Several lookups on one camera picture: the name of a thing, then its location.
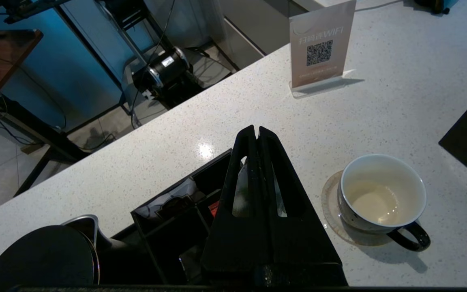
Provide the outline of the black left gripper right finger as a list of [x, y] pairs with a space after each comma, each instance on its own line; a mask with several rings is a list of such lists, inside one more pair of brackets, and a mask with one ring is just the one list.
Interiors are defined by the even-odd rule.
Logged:
[[259, 128], [268, 223], [276, 264], [341, 264], [296, 170], [276, 135]]

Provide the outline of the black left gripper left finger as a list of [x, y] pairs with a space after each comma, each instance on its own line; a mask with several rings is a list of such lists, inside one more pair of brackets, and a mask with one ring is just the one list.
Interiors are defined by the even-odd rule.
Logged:
[[[233, 215], [240, 162], [248, 161], [248, 217]], [[270, 262], [267, 212], [253, 125], [237, 133], [219, 207], [201, 258], [204, 278], [214, 285], [252, 285], [255, 270]]]

